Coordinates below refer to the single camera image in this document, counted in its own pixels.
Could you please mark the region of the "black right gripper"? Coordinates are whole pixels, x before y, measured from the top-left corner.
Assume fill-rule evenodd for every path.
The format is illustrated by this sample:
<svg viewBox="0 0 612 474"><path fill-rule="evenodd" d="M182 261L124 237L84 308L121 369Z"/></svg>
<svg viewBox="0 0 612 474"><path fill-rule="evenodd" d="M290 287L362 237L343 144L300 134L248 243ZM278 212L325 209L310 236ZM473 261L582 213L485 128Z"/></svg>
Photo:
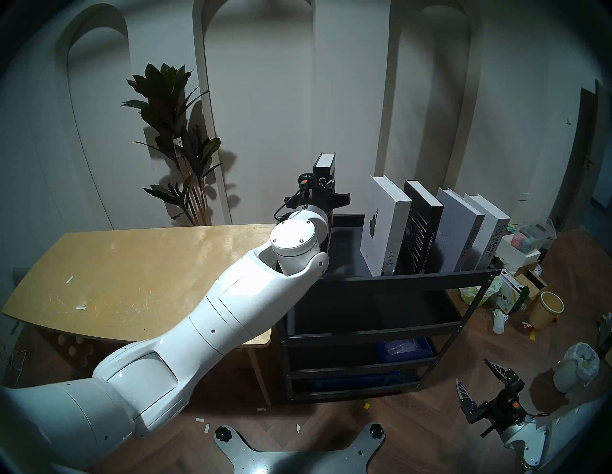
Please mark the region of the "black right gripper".
<svg viewBox="0 0 612 474"><path fill-rule="evenodd" d="M484 401L478 405L461 381L456 379L460 408L470 425L482 419L487 419L491 423L481 437L486 437L493 430L501 436L508 428L522 425L526 419L526 411L519 403L518 397L525 383L508 367L493 363L488 359L485 359L484 363L505 388L492 401Z"/></svg>

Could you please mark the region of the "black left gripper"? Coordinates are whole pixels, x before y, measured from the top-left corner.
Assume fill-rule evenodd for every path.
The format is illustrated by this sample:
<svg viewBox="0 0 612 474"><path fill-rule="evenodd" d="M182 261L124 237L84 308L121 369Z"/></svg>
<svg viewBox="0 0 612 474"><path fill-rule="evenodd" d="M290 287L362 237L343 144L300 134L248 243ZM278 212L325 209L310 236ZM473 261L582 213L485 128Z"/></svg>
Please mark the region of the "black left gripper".
<svg viewBox="0 0 612 474"><path fill-rule="evenodd" d="M284 199L284 206L288 209L301 209L305 205L321 209L329 215L334 209L348 206L351 202L349 193L336 193L334 184L300 184L299 191L292 197Z"/></svg>

